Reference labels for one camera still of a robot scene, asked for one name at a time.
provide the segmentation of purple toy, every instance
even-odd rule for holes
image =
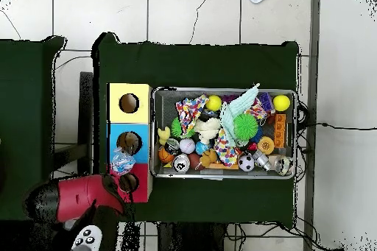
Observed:
[[[268,93],[260,93],[259,94],[259,99],[261,100],[262,103],[262,108],[266,113],[274,113],[275,108],[271,100],[271,96]]]
[[[239,95],[237,95],[237,94],[231,94],[231,95],[223,95],[223,96],[221,97],[221,100],[222,100],[223,102],[230,103],[230,102],[232,102],[234,99],[237,99],[237,98],[239,98]]]

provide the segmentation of circular hole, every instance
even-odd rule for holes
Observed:
[[[123,132],[116,140],[116,146],[121,147],[123,152],[127,152],[131,156],[140,150],[141,145],[140,135],[133,131]]]
[[[132,193],[138,188],[138,178],[132,174],[123,174],[119,178],[119,188],[125,193]]]
[[[138,97],[135,94],[125,94],[119,100],[119,108],[124,113],[134,113],[139,107]]]

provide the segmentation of dark green cloth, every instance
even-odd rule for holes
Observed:
[[[282,46],[192,46],[118,43],[102,34],[94,44],[94,78],[99,81],[100,171],[106,160],[106,84],[147,83],[151,87],[260,88],[294,90],[295,42]],[[292,226],[291,180],[190,180],[155,178],[148,203],[136,204],[138,221],[254,222]]]
[[[63,44],[0,40],[0,219],[25,219],[25,195],[52,171],[52,64]]]

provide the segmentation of yellow cube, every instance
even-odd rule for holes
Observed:
[[[145,84],[110,83],[110,122],[148,124],[151,87]]]

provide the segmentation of green spiky ball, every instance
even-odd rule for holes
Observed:
[[[190,138],[195,134],[195,131],[190,130],[183,136],[182,127],[180,126],[180,119],[177,117],[172,122],[171,134],[173,134],[173,136],[176,138]]]
[[[233,120],[234,134],[243,141],[249,141],[258,132],[258,122],[248,113],[242,113]]]
[[[178,117],[175,118],[172,122],[171,134],[173,134],[175,138],[179,138],[182,134],[182,128],[180,127],[180,119]]]

